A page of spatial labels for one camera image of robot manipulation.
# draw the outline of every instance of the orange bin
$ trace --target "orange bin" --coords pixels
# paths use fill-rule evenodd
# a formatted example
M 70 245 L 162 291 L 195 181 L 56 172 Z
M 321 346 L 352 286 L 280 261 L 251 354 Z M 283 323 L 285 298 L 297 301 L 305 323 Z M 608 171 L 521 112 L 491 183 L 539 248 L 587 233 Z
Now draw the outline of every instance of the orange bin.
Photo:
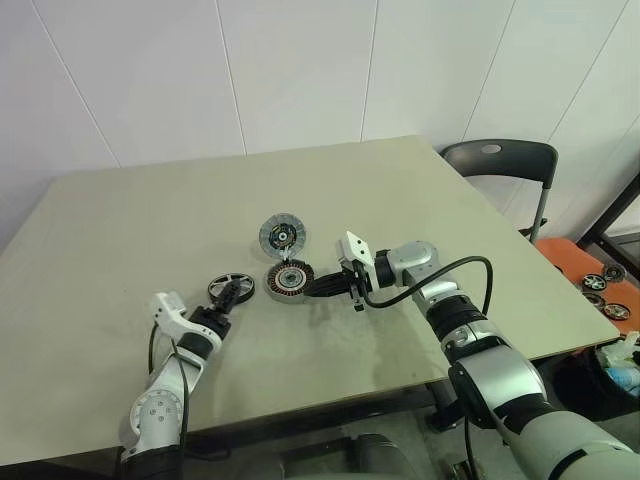
M 566 238 L 538 240 L 536 248 L 551 263 L 560 267 L 571 283 L 582 284 L 582 278 L 588 273 L 602 274 L 602 262 Z M 604 291 L 597 293 L 601 294 L 607 303 L 620 303 L 631 311 L 631 316 L 627 320 L 610 320 L 618 327 L 621 334 L 640 330 L 640 290 L 637 287 L 624 280 L 620 283 L 609 283 Z

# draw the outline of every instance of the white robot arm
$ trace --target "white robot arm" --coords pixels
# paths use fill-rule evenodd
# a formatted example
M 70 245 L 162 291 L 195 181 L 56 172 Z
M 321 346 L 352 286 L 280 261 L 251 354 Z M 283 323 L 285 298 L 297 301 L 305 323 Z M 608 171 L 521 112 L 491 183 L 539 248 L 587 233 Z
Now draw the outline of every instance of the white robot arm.
M 231 328 L 226 315 L 239 294 L 240 283 L 230 282 L 215 305 L 198 307 L 189 320 L 183 317 L 186 308 L 177 293 L 154 295 L 151 312 L 157 327 L 153 332 L 159 328 L 167 335 L 173 351 L 153 370 L 147 389 L 120 425 L 121 478 L 182 478 L 188 397 Z
M 350 293 L 356 310 L 363 300 L 382 308 L 411 295 L 451 364 L 449 378 L 465 415 L 481 428 L 495 428 L 528 478 L 640 478 L 640 455 L 586 418 L 547 402 L 536 369 L 442 272 L 432 245 L 411 242 L 373 258 L 366 242 L 348 232 L 338 249 L 343 271 L 317 279 L 305 294 Z M 486 259 L 469 258 L 486 262 L 492 275 Z M 393 284 L 409 288 L 393 301 L 369 298 L 369 292 Z

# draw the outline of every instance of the chair leg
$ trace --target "chair leg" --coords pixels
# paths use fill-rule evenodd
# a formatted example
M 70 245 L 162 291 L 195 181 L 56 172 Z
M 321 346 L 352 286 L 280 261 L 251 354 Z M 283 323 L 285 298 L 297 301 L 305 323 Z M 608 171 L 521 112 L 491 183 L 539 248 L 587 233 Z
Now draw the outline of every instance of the chair leg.
M 538 202 L 538 209 L 536 210 L 536 218 L 533 220 L 533 230 L 531 230 L 531 236 L 529 237 L 529 241 L 534 245 L 538 238 L 538 231 L 540 230 L 540 224 L 542 223 L 542 213 L 544 212 L 544 207 L 547 204 L 548 196 L 549 189 L 543 188 L 542 194 L 540 195 L 540 201 Z

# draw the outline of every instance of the copper coil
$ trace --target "copper coil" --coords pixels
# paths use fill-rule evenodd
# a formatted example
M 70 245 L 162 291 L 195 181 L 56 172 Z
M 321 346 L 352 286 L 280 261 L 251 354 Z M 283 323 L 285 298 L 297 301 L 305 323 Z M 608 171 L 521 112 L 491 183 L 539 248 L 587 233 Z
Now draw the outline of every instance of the copper coil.
M 310 265 L 300 260 L 289 260 L 280 262 L 269 270 L 267 287 L 276 299 L 297 297 L 304 293 L 313 278 L 313 268 Z

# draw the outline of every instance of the circular disc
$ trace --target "circular disc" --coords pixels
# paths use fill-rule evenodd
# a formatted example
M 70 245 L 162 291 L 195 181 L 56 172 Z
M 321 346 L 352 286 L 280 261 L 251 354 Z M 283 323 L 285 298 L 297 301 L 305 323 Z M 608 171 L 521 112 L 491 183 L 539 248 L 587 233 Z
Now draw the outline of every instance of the circular disc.
M 313 268 L 300 260 L 280 262 L 267 272 L 267 291 L 280 302 L 298 303 L 313 278 Z
M 591 304 L 596 307 L 598 310 L 602 310 L 606 304 L 604 298 L 594 292 L 583 292 L 584 298 L 589 300 Z
M 256 285 L 253 278 L 249 275 L 245 275 L 244 273 L 225 273 L 224 275 L 220 275 L 219 277 L 211 280 L 211 283 L 207 288 L 209 291 L 209 298 L 211 298 L 212 302 L 215 302 L 218 299 L 224 287 L 226 287 L 232 280 L 240 280 L 240 296 L 238 297 L 236 304 L 246 302 L 253 296 L 256 291 Z
M 290 258 L 304 247 L 307 232 L 298 217 L 278 213 L 260 227 L 260 246 L 273 258 Z
M 607 288 L 607 281 L 600 275 L 596 275 L 595 273 L 588 273 L 582 279 L 582 285 L 589 290 L 600 292 Z
M 602 309 L 604 314 L 611 320 L 627 320 L 631 316 L 631 311 L 621 303 L 609 303 Z
M 609 263 L 602 267 L 602 276 L 607 282 L 619 283 L 626 277 L 627 271 L 622 265 Z

